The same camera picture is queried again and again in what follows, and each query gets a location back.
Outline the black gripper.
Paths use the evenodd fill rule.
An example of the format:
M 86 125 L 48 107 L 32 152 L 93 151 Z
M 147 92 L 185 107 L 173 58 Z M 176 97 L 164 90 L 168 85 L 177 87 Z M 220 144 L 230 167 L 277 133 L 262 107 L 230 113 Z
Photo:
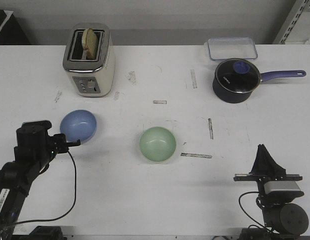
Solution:
M 236 173 L 235 182 L 256 182 L 264 190 L 264 184 L 270 181 L 295 181 L 303 179 L 299 174 L 287 174 L 286 169 L 275 162 L 264 144 L 257 147 L 256 157 L 249 173 Z
M 81 145 L 81 141 L 67 142 L 66 135 L 63 133 L 54 134 L 53 136 L 48 135 L 46 145 L 46 152 L 48 154 L 64 154 L 69 151 L 69 147 L 77 147 Z

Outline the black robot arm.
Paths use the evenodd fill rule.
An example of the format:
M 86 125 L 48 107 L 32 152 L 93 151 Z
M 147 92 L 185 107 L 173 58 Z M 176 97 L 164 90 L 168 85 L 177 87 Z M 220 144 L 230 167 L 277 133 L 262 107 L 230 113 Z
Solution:
M 63 133 L 50 136 L 49 120 L 24 122 L 16 130 L 14 161 L 0 170 L 0 240 L 9 240 L 34 180 L 44 173 L 58 154 L 81 145 L 78 139 L 68 142 Z
M 304 196 L 297 182 L 303 177 L 288 174 L 278 165 L 263 144 L 257 147 L 252 169 L 247 174 L 237 173 L 236 182 L 256 182 L 255 203 L 262 211 L 263 223 L 254 221 L 243 228 L 240 240 L 297 240 L 309 227 L 305 210 L 293 203 Z

